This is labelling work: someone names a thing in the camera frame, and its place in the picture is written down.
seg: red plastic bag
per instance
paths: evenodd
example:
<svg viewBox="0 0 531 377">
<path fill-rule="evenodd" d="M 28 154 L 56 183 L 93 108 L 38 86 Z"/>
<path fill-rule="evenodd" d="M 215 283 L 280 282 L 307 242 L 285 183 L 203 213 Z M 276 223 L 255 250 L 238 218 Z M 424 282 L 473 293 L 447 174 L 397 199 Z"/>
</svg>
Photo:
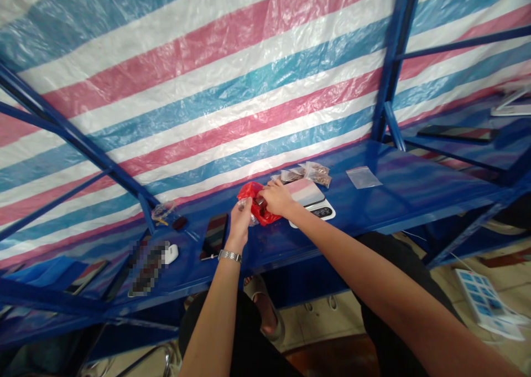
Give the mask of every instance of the red plastic bag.
<svg viewBox="0 0 531 377">
<path fill-rule="evenodd" d="M 270 213 L 268 210 L 261 210 L 260 206 L 256 203 L 254 200 L 258 194 L 258 192 L 261 192 L 264 188 L 263 185 L 257 183 L 257 182 L 249 182 L 243 185 L 243 187 L 240 189 L 240 192 L 238 193 L 238 200 L 243 200 L 244 198 L 251 197 L 253 199 L 253 204 L 251 205 L 251 213 L 256 217 L 258 222 L 262 226 L 269 225 L 270 223 L 273 223 L 280 218 L 282 218 L 280 215 L 275 215 Z"/>
</svg>

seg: striped tarp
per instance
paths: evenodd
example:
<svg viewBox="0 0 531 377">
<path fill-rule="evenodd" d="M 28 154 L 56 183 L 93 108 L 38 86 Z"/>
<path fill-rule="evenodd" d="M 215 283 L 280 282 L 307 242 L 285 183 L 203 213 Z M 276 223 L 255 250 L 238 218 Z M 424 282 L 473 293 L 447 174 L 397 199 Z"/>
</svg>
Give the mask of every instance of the striped tarp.
<svg viewBox="0 0 531 377">
<path fill-rule="evenodd" d="M 394 6 L 0 2 L 0 59 L 158 199 L 178 203 L 366 137 Z M 531 0 L 420 0 L 408 50 L 530 20 Z M 529 59 L 526 37 L 408 60 L 399 121 L 491 94 L 529 74 Z M 98 173 L 51 133 L 1 114 L 0 130 L 0 229 Z M 141 217 L 102 179 L 2 241 L 0 267 L 73 251 Z"/>
</svg>

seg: phone screen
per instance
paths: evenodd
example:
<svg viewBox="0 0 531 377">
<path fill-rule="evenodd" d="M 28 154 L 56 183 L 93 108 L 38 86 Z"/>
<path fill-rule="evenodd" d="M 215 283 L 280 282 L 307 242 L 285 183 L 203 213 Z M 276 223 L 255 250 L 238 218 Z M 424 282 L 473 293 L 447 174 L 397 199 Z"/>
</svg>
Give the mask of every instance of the phone screen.
<svg viewBox="0 0 531 377">
<path fill-rule="evenodd" d="M 491 142 L 497 134 L 498 130 L 489 128 L 469 128 L 445 125 L 428 125 L 418 132 L 418 135 L 421 136 L 463 139 L 483 143 Z"/>
<path fill-rule="evenodd" d="M 65 290 L 68 294 L 77 295 L 89 284 L 107 265 L 109 261 L 97 261 L 87 266 L 87 269 Z"/>
<path fill-rule="evenodd" d="M 201 261 L 217 257 L 220 254 L 225 239 L 225 231 L 227 230 L 227 222 L 227 214 L 216 215 L 210 219 L 199 257 Z"/>
</svg>

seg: wristwatch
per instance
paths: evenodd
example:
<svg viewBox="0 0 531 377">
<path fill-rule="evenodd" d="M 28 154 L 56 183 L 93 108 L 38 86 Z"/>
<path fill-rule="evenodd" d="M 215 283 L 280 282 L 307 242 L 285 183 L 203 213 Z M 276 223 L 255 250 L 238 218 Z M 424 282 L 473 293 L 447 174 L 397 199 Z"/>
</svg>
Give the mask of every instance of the wristwatch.
<svg viewBox="0 0 531 377">
<path fill-rule="evenodd" d="M 222 258 L 229 258 L 233 261 L 242 263 L 242 256 L 240 254 L 236 254 L 235 252 L 221 250 L 220 254 L 217 256 L 217 259 L 220 260 Z"/>
</svg>

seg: black pants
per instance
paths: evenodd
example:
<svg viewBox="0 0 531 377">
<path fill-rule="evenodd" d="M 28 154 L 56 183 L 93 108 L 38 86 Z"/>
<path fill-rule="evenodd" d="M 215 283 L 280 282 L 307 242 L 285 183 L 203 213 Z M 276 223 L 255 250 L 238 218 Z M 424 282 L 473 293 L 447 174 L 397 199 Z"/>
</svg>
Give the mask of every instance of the black pants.
<svg viewBox="0 0 531 377">
<path fill-rule="evenodd" d="M 392 236 L 367 233 L 357 237 L 361 243 L 395 264 L 436 298 L 461 323 L 451 301 L 415 252 Z M 198 295 L 181 321 L 179 349 L 184 356 L 207 292 Z M 376 348 L 382 376 L 428 374 L 407 345 L 357 296 L 361 304 L 363 324 Z M 301 376 L 260 332 L 262 319 L 257 307 L 243 292 L 238 292 L 236 328 L 232 351 L 231 376 Z"/>
</svg>

